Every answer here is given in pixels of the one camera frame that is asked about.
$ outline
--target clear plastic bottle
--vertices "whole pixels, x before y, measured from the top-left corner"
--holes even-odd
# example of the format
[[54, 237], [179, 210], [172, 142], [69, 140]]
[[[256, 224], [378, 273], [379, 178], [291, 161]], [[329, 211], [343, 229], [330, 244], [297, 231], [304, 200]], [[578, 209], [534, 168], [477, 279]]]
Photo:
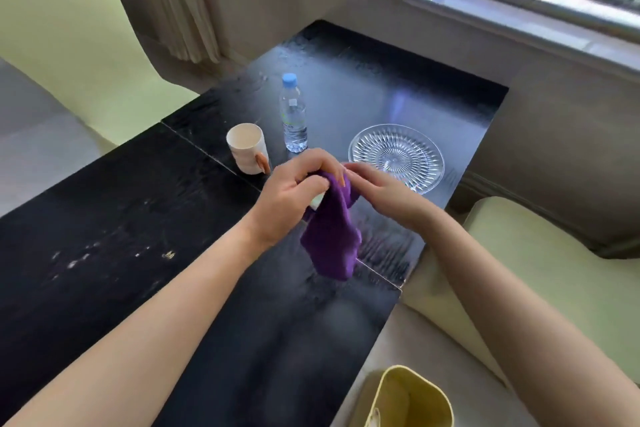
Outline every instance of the clear plastic bottle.
[[282, 75], [280, 92], [280, 117], [284, 127], [284, 143], [291, 152], [307, 148], [307, 107], [300, 95], [298, 78], [293, 73]]

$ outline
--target glass plate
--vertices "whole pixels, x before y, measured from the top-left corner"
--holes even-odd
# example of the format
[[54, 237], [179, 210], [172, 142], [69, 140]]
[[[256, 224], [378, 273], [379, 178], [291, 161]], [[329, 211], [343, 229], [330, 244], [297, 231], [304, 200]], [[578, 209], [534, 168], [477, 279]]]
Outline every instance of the glass plate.
[[419, 194], [436, 187], [444, 174], [444, 159], [436, 144], [404, 125], [365, 128], [349, 145], [349, 161], [374, 165]]

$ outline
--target mug handle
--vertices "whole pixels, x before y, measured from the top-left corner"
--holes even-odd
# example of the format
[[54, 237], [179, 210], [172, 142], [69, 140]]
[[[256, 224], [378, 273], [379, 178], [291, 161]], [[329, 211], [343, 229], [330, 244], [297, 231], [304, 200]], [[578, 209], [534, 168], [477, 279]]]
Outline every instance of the mug handle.
[[271, 168], [269, 167], [269, 159], [267, 159], [262, 152], [259, 152], [255, 155], [255, 162], [258, 164], [258, 167], [260, 167], [262, 172], [264, 172], [267, 175], [271, 174]]

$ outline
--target tile floor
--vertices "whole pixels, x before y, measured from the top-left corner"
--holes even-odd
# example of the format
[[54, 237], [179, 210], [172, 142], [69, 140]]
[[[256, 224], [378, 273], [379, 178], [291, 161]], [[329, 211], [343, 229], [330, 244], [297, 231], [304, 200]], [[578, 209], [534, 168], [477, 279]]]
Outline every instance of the tile floor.
[[[225, 61], [208, 71], [171, 58], [141, 38], [149, 59], [168, 81], [196, 92], [240, 67]], [[0, 60], [0, 216], [100, 157], [87, 128], [49, 93]], [[516, 397], [475, 358], [428, 320], [397, 305], [332, 427], [348, 425], [368, 373], [403, 364], [440, 386], [452, 402], [457, 427], [533, 427]]]

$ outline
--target light green chair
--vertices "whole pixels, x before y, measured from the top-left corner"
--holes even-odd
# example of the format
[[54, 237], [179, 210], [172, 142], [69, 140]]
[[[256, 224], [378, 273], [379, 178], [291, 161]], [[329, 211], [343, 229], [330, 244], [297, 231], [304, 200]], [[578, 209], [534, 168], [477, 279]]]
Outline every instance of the light green chair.
[[[601, 259], [532, 211], [501, 197], [478, 201], [464, 227], [640, 382], [640, 260]], [[403, 287], [402, 301], [506, 379], [431, 253]]]
[[197, 97], [157, 74], [120, 0], [0, 0], [0, 57], [115, 145]]

